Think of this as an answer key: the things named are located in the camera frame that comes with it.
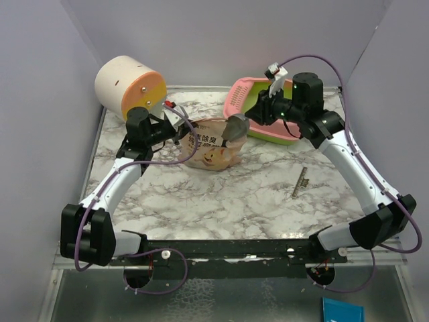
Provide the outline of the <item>metal litter scoop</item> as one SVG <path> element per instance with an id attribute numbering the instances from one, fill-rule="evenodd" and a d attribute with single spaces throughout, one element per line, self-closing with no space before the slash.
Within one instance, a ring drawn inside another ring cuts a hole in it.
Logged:
<path id="1" fill-rule="evenodd" d="M 227 142 L 234 142 L 249 132 L 250 121 L 242 113 L 236 113 L 229 116 L 226 120 L 226 126 L 222 133 L 222 147 L 227 147 Z"/>

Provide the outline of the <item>cat litter paper bag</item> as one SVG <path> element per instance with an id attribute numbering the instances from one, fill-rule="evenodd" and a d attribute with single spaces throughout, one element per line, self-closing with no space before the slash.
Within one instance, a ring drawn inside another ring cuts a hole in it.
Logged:
<path id="1" fill-rule="evenodd" d="M 195 138 L 192 132 L 179 140 L 180 154 L 178 159 L 187 159 L 184 164 L 191 168 L 222 171 L 241 162 L 239 152 L 247 141 L 247 135 L 237 140 L 228 141 L 222 138 L 227 126 L 225 118 L 213 117 L 196 121 L 194 128 L 197 134 L 198 149 L 194 150 Z"/>

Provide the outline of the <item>metal ruler bag clip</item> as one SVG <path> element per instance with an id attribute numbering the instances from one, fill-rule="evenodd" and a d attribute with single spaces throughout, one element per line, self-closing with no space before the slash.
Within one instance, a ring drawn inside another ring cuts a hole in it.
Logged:
<path id="1" fill-rule="evenodd" d="M 291 198 L 296 199 L 298 197 L 298 194 L 301 190 L 301 188 L 305 188 L 308 186 L 309 180 L 306 178 L 306 173 L 308 171 L 307 167 L 303 167 L 298 180 L 296 182 L 296 185 L 294 187 L 294 190 L 291 194 Z"/>

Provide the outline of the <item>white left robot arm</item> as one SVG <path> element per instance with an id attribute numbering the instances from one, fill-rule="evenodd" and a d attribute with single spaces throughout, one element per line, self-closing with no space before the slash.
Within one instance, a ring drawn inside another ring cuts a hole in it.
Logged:
<path id="1" fill-rule="evenodd" d="M 115 231 L 111 217 L 126 192 L 154 164 L 153 147 L 167 140 L 177 142 L 194 131 L 183 107 L 166 101 L 163 112 L 163 118 L 158 118 L 144 107 L 130 109 L 127 133 L 106 177 L 87 197 L 62 210 L 60 254 L 74 260 L 78 271 L 106 266 L 120 256 L 135 265 L 146 261 L 148 248 L 142 235 Z"/>

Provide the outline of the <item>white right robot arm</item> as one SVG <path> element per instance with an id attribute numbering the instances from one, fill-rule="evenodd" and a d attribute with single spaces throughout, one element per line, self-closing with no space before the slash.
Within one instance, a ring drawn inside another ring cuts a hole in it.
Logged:
<path id="1" fill-rule="evenodd" d="M 323 82 L 311 72 L 295 74 L 292 96 L 284 97 L 287 71 L 277 67 L 267 70 L 271 84 L 259 92 L 246 117 L 259 125 L 277 120 L 295 123 L 300 135 L 321 151 L 346 180 L 364 212 L 364 217 L 350 223 L 333 225 L 311 235 L 308 255 L 323 262 L 338 248 L 370 250 L 402 232 L 416 208 L 412 195 L 401 195 L 374 169 L 359 151 L 342 117 L 324 108 Z"/>

